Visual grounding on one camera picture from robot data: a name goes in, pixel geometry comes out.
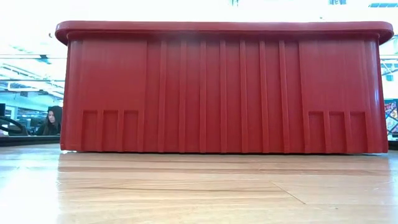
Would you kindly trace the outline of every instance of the desk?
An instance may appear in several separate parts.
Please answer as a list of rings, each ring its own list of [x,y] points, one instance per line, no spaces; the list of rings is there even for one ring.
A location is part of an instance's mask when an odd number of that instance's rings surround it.
[[[398,153],[236,156],[0,147],[0,223],[396,223]]]

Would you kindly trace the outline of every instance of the dark hair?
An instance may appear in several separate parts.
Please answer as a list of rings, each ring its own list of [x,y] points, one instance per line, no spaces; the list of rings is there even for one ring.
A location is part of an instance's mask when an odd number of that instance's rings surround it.
[[[47,114],[47,117],[45,118],[43,135],[57,135],[61,132],[62,107],[52,106],[49,108],[48,113],[50,111],[52,111],[52,113],[54,114],[55,122],[51,123]]]

